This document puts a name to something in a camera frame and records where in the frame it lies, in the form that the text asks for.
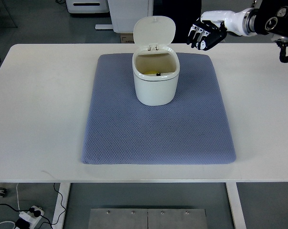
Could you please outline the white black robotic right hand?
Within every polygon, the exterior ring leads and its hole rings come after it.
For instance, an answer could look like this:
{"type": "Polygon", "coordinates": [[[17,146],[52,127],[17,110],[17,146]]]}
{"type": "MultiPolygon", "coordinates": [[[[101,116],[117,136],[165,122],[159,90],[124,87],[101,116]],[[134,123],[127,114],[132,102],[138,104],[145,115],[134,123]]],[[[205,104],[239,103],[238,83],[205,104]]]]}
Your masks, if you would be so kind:
{"type": "Polygon", "coordinates": [[[214,10],[204,12],[190,28],[188,45],[198,50],[207,51],[223,41],[227,34],[235,36],[253,36],[254,22],[251,21],[254,8],[240,12],[214,10]]]}

